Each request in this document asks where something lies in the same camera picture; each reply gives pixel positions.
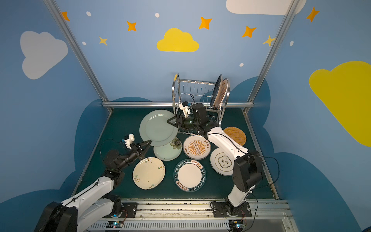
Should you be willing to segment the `large pale green plate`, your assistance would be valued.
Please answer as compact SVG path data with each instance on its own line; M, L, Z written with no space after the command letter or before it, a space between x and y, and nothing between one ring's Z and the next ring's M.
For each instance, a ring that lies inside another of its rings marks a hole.
M168 110L155 110L147 114L139 128L142 140L151 140L151 146L154 147L170 143L178 134L178 128L167 122L173 116L173 112Z

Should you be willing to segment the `black glossy plate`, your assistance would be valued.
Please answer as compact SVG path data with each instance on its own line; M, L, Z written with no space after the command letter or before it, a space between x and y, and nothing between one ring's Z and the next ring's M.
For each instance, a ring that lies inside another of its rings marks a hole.
M220 83L221 83L221 78L222 78L222 75L220 74L216 83L215 83L215 86L214 86L214 89L213 89L213 93L212 93L212 97L211 97L211 102L210 102L210 106L211 107L215 107L214 103L216 101L216 98L217 98L217 95L218 95L218 92L219 92L219 88L220 88Z

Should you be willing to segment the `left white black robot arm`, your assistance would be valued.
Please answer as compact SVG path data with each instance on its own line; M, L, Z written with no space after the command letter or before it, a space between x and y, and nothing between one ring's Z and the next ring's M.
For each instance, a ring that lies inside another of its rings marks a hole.
M90 186L61 203L51 202L43 210L36 232L83 232L105 216L120 217L124 212L122 198L112 191L121 184L123 169L145 158L152 141L135 143L125 140L125 155L110 150L103 159L105 170Z

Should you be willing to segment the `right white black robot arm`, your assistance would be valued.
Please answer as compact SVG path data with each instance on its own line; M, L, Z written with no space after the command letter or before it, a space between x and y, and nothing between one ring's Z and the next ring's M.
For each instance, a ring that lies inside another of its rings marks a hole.
M219 124L210 120L202 103L188 102L179 104L177 113L167 122L185 130L194 130L198 135L216 145L233 162L233 189L228 195L226 204L230 209L238 209L246 197L263 180L264 170L261 155L256 150L249 150L228 136Z

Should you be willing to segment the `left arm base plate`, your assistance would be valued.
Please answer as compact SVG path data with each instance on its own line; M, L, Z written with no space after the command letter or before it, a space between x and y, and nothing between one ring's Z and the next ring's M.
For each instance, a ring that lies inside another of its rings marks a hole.
M124 202L121 204L121 210L117 214L111 213L105 216L105 218L135 218L137 213L138 203L136 202Z

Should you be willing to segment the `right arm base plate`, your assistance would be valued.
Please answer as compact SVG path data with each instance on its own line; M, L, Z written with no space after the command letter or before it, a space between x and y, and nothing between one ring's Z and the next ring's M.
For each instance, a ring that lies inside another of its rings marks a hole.
M244 202L242 205L234 207L231 203L216 202L210 203L215 218L250 218L252 212L249 203Z

